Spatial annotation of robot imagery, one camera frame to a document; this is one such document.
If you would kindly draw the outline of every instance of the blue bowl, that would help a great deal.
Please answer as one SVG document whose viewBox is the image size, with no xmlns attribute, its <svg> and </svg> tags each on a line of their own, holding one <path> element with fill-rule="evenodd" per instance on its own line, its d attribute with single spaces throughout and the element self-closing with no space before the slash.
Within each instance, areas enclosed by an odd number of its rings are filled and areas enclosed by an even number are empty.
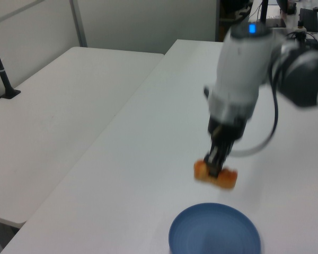
<svg viewBox="0 0 318 254">
<path fill-rule="evenodd" d="M 182 211 L 169 233 L 172 254 L 260 254 L 253 223 L 238 210 L 203 203 Z"/>
</svg>

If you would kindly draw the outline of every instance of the black cable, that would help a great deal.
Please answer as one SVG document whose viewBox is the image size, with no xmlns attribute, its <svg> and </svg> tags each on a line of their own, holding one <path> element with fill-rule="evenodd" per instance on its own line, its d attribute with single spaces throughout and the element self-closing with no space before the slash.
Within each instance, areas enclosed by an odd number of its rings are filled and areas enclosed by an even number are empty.
<svg viewBox="0 0 318 254">
<path fill-rule="evenodd" d="M 285 37 L 288 37 L 289 35 L 294 35 L 295 33 L 297 33 L 297 32 L 291 32 L 291 33 L 288 33 L 287 35 L 285 35 Z"/>
<path fill-rule="evenodd" d="M 251 15 L 251 16 L 249 16 L 249 19 L 250 19 L 250 17 L 252 17 L 256 12 L 257 12 L 257 10 L 260 8 L 260 6 L 262 5 L 262 3 L 263 2 L 261 2 L 261 4 L 258 6 L 258 8 L 255 10 L 255 12 Z"/>
<path fill-rule="evenodd" d="M 259 10 L 260 10 L 261 4 L 258 7 L 258 13 L 257 13 L 257 22 L 258 22 L 258 17 L 259 17 Z"/>
<path fill-rule="evenodd" d="M 310 33 L 305 33 L 305 34 L 308 34 L 309 36 L 311 36 L 316 42 L 318 42 L 318 40 L 315 38 L 315 36 L 313 36 L 312 34 Z"/>
<path fill-rule="evenodd" d="M 232 151 L 230 153 L 230 156 L 232 156 L 232 157 L 249 156 L 249 155 L 253 155 L 253 154 L 261 151 L 271 141 L 273 135 L 275 134 L 277 124 L 278 124 L 277 82 L 278 82 L 279 74 L 281 72 L 281 67 L 279 67 L 277 69 L 276 74 L 275 74 L 275 78 L 273 79 L 272 78 L 272 66 L 273 66 L 273 63 L 271 63 L 269 66 L 269 80 L 270 80 L 271 89 L 272 89 L 273 103 L 275 105 L 275 120 L 273 123 L 272 130 L 271 130 L 269 136 L 262 143 L 260 143 L 259 145 L 255 146 L 251 149 L 242 150 L 242 151 Z"/>
</svg>

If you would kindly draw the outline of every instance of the blue indicator light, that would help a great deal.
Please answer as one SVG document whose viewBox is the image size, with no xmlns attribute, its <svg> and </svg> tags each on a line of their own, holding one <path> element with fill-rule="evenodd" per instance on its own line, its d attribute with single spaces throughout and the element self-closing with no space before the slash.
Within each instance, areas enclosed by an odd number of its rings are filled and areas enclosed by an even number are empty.
<svg viewBox="0 0 318 254">
<path fill-rule="evenodd" d="M 249 24 L 249 33 L 255 33 L 255 24 Z"/>
</svg>

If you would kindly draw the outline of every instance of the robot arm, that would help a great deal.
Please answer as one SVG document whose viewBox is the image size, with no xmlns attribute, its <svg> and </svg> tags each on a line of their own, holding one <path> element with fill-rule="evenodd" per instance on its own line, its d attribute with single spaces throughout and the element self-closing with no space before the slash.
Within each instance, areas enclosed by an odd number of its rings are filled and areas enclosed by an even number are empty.
<svg viewBox="0 0 318 254">
<path fill-rule="evenodd" d="M 204 162 L 218 177 L 233 143 L 244 133 L 270 72 L 278 90 L 297 106 L 318 105 L 318 52 L 287 42 L 274 50 L 275 38 L 262 23 L 242 23 L 228 32 L 217 67 L 217 81 L 205 90 L 210 119 L 211 150 Z"/>
</svg>

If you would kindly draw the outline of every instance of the white wall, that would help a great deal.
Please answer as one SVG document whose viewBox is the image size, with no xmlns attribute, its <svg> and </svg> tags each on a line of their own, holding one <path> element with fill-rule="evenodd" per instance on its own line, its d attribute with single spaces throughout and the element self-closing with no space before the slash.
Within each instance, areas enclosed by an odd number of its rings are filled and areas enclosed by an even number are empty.
<svg viewBox="0 0 318 254">
<path fill-rule="evenodd" d="M 68 0 L 45 0 L 0 23 L 0 57 L 13 87 L 78 45 Z"/>
<path fill-rule="evenodd" d="M 215 41 L 219 0 L 75 0 L 88 47 L 166 53 L 177 39 Z"/>
</svg>

